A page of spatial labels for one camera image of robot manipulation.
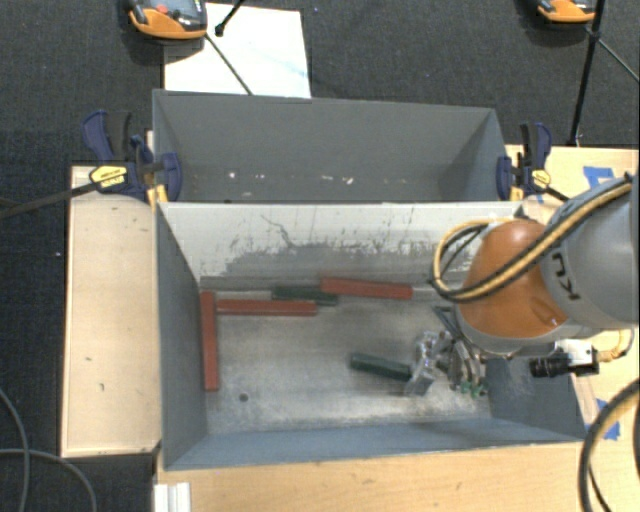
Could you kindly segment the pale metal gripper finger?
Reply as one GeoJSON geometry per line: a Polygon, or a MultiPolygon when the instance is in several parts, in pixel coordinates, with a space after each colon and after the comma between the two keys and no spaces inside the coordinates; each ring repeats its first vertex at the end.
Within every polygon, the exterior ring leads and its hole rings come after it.
{"type": "Polygon", "coordinates": [[[428,368],[415,370],[404,386],[405,396],[424,396],[436,381],[428,368]]]}
{"type": "Polygon", "coordinates": [[[446,331],[424,331],[416,338],[414,349],[415,369],[436,369],[449,350],[449,335],[446,331]]]}

